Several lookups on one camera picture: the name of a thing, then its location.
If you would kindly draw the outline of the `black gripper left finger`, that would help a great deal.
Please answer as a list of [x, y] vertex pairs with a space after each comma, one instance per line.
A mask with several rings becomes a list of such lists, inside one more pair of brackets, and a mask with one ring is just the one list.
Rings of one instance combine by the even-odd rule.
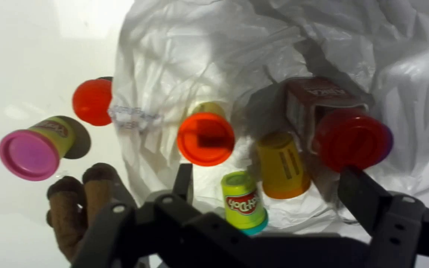
[[175, 174], [172, 192], [187, 202], [193, 199], [191, 180], [193, 180], [191, 165], [180, 163]]

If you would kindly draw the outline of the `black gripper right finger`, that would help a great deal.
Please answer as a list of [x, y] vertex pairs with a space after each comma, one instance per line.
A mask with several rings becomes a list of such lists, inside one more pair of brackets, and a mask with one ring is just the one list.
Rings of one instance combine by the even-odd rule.
[[391, 232], [388, 212], [394, 198], [364, 171], [343, 169], [339, 174], [337, 196], [369, 235], [387, 236]]

